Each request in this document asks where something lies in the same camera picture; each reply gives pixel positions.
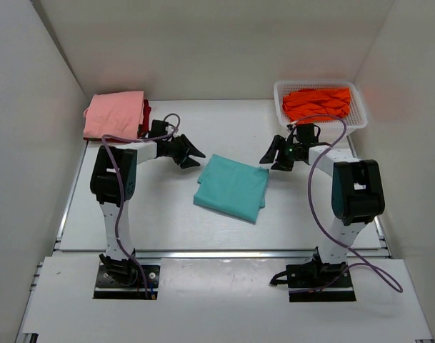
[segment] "white plastic basket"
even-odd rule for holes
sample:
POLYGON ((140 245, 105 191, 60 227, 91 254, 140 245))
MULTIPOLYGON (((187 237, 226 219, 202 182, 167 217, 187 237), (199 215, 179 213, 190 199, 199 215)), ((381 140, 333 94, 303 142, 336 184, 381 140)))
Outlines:
MULTIPOLYGON (((349 105, 349 115, 344 118, 347 124, 346 134, 350 134, 356 129, 361 129, 368 124, 366 112, 361 103, 360 96, 355 86, 347 81, 335 80, 296 80, 296 81, 277 81, 274 84, 274 105, 279 123, 286 126, 291 123, 290 118, 282 110, 282 99, 293 91, 300 89, 324 89, 324 88, 349 88, 351 91, 351 103, 349 105)), ((335 139, 342 133, 343 125, 337 120, 318 121, 315 123, 321 128, 321 140, 335 139)))

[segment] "teal cloth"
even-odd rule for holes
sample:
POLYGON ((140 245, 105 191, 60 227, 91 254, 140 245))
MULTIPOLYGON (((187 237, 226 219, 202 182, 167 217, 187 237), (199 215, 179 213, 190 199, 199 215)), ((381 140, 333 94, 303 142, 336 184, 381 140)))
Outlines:
POLYGON ((214 154, 198 178, 194 204, 255 223, 265 207, 268 172, 214 154))

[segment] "orange fabric in basket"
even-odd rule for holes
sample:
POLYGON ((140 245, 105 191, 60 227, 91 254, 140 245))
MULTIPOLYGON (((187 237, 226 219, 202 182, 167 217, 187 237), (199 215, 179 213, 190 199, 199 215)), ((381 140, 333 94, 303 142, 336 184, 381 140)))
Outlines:
MULTIPOLYGON (((292 120, 300 120, 313 114, 332 114, 345 118, 349 114, 351 91, 349 88, 300 89, 286 95, 282 101, 282 109, 292 120)), ((318 116, 302 120, 302 123, 315 121, 331 121, 333 118, 318 116)))

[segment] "white table surface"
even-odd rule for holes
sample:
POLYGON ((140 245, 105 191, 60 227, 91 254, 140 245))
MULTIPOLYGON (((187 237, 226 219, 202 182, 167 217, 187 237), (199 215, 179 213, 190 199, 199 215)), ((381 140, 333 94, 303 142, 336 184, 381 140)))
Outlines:
MULTIPOLYGON (((273 136, 283 133, 272 100, 152 101, 151 106, 152 119, 163 119, 171 112, 181 116, 180 133, 206 155, 197 159, 202 166, 212 154, 258 166, 273 136)), ((89 188, 99 146, 90 142, 86 150, 62 250, 106 248, 103 215, 89 188)), ((340 147, 349 149, 346 141, 340 147)), ((260 210, 255 225, 193 205, 202 168, 182 170, 165 157, 138 166, 129 208, 131 238, 137 249, 313 249, 323 239, 309 211, 310 168, 305 163, 295 163, 292 172, 270 171, 266 208, 260 210)), ((313 198, 321 221, 329 226, 334 218, 331 178, 319 170, 313 180, 313 198)), ((380 246, 372 223, 354 243, 362 249, 380 246)))
POLYGON ((70 255, 44 262, 23 330, 39 334, 37 343, 431 339, 402 260, 371 261, 398 279, 403 294, 358 267, 351 270, 356 302, 289 303, 285 286, 268 286, 285 269, 283 259, 163 259, 154 302, 92 299, 99 259, 96 254, 70 255))

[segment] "pink cloth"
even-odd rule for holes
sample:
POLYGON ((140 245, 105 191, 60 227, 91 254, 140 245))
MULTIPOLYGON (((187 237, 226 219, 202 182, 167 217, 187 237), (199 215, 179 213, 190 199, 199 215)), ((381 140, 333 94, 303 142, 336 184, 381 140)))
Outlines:
POLYGON ((94 95, 84 111, 84 138, 101 138, 104 134, 125 139, 138 138, 143 123, 143 91, 94 95))

